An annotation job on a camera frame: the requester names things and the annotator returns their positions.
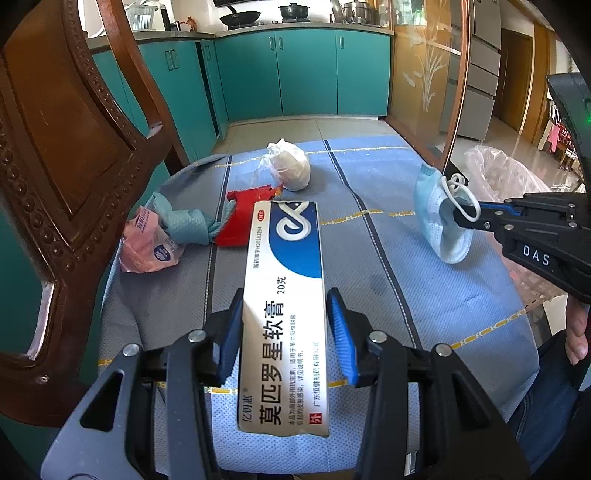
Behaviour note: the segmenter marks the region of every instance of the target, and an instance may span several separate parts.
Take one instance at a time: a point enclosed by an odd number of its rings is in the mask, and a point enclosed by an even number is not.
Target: white ear loop
[[[478,203],[478,200],[476,200],[476,197],[474,197],[474,194],[470,191],[470,189],[464,185],[464,177],[462,177],[459,173],[454,173],[450,180],[446,179],[445,177],[441,177],[441,186],[443,187],[443,191],[447,195],[447,198],[449,198],[455,207],[460,210],[466,220],[469,222],[476,222],[480,218],[480,203]],[[468,215],[464,208],[462,208],[454,198],[454,195],[458,190],[462,190],[466,193],[466,195],[468,195],[473,207],[476,209],[475,216],[471,217]]]

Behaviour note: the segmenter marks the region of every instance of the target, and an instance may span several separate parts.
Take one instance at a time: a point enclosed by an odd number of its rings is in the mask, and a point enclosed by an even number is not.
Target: kitchen countertop
[[[213,33],[200,32],[168,32],[168,31],[141,31],[134,32],[134,37],[137,43],[149,43],[155,41],[170,41],[170,40],[200,40],[214,38],[230,37],[232,35],[240,35],[243,33],[258,32],[264,30],[282,30],[284,28],[334,28],[336,30],[358,30],[363,32],[380,33],[383,35],[394,36],[394,32],[388,28],[373,27],[370,25],[351,25],[342,23],[328,23],[328,22],[290,22],[290,23],[272,23],[265,25],[255,25],[254,27],[237,28],[235,30],[226,30]],[[109,41],[106,35],[100,37],[89,38],[87,40],[88,48],[93,53],[99,51],[109,50]]]
[[[384,35],[394,35],[388,28],[373,27],[371,25],[351,25],[346,23],[328,23],[328,22],[289,22],[289,23],[271,23],[265,25],[255,25],[254,27],[237,28],[236,30],[226,30],[216,33],[216,38],[230,37],[242,33],[258,32],[263,30],[282,30],[283,28],[334,28],[336,30],[359,30],[363,32],[381,33]]]
[[[201,40],[203,38],[212,40],[215,38],[213,33],[200,32],[167,32],[162,30],[150,30],[134,32],[134,37],[137,43],[149,43],[155,41],[170,41],[170,40]],[[100,37],[88,38],[86,40],[88,48],[92,53],[97,53],[102,50],[109,50],[109,40],[106,35]]]

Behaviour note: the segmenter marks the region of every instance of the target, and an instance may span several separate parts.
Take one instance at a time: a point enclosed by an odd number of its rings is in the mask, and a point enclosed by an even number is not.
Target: wooden chair
[[[86,391],[77,374],[96,290],[129,210],[160,162],[175,173],[188,161],[121,0],[100,0],[100,9],[148,120],[147,138],[101,78],[77,1],[41,0],[25,15],[34,3],[19,0],[20,23],[0,18],[3,34],[18,25],[0,56],[0,199],[38,271],[43,298],[27,354],[0,353],[0,413],[61,426]]]

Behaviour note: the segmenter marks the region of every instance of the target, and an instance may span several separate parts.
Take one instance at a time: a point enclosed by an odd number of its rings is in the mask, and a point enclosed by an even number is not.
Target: pink tissue pack
[[[176,265],[183,251],[184,245],[176,244],[158,224],[158,215],[139,207],[125,224],[119,263],[124,272],[156,272]]]

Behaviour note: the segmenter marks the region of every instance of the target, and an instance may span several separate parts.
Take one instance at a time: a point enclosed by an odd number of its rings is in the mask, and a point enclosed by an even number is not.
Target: yellow dashed line
[[[316,155],[319,153],[343,153],[343,152],[361,152],[361,151],[375,151],[375,150],[409,150],[410,147],[405,147],[400,145],[399,147],[367,147],[367,148],[343,148],[342,150],[318,150],[318,152],[306,152],[307,155]],[[224,163],[224,164],[216,164],[214,168],[225,168],[225,167],[233,167],[234,165],[244,165],[245,163],[249,163],[254,160],[260,160],[263,158],[263,155],[259,157],[252,157],[247,158],[246,160],[238,161],[235,163]]]
[[[348,385],[349,382],[347,382],[347,379],[344,378],[342,380],[336,380],[334,382],[329,382],[329,388],[336,388],[336,387],[344,387],[345,385]]]
[[[487,335],[488,333],[493,332],[494,330],[496,330],[497,328],[501,328],[505,325],[507,325],[508,323],[512,322],[513,320],[519,318],[521,315],[525,314],[525,309],[522,309],[516,313],[514,313],[513,315],[511,315],[510,317],[507,317],[506,319],[501,320],[500,322],[497,322],[496,324],[494,324],[491,327],[487,327],[484,330],[481,330],[480,332],[478,332],[475,335],[470,335],[469,337],[461,340],[460,342],[457,343],[453,343],[452,345],[450,345],[454,350],[467,345],[468,343],[474,342],[475,340]],[[110,358],[103,358],[101,360],[98,361],[98,365],[99,367],[104,367],[109,365],[111,362],[113,361],[113,359]],[[347,382],[346,378],[342,379],[342,380],[336,380],[333,382],[329,382],[328,386],[329,388],[338,388],[338,387],[344,387],[345,385],[348,385],[349,383]],[[166,388],[166,382],[156,382],[156,386],[157,387],[161,387],[161,388]],[[205,393],[211,393],[211,394],[222,394],[222,395],[238,395],[238,389],[237,388],[216,388],[216,387],[204,387],[203,391]]]
[[[406,212],[392,212],[388,214],[388,216],[390,217],[407,217],[411,215],[414,215],[414,212],[412,210],[408,210]]]
[[[359,217],[365,215],[366,213],[368,213],[370,215],[375,215],[377,213],[386,213],[386,212],[384,212],[383,210],[375,210],[375,209],[361,210],[360,212],[352,213],[351,215],[347,215],[346,217],[335,218],[334,220],[326,220],[323,222],[321,221],[320,224],[321,225],[337,225],[339,223],[344,223],[344,222],[348,222],[349,220],[354,220],[356,218],[359,218]],[[387,213],[387,215],[390,217],[404,217],[404,216],[414,215],[414,212],[411,210],[407,210],[404,212],[390,212],[390,213]]]
[[[509,322],[512,322],[513,320],[519,318],[521,315],[524,315],[524,314],[525,314],[525,309],[522,309],[522,310],[514,313],[510,317],[507,317],[506,319],[503,319],[500,322],[496,322],[494,325],[492,325],[488,328],[485,328],[484,330],[481,330],[476,335],[471,335],[470,337],[465,338],[465,339],[461,340],[460,342],[454,343],[453,345],[450,345],[450,346],[455,350],[457,348],[460,348],[461,346],[467,345],[468,343],[473,342],[474,340],[481,338],[481,337],[487,335],[488,333],[493,332],[497,328],[501,328],[501,327],[507,325]]]

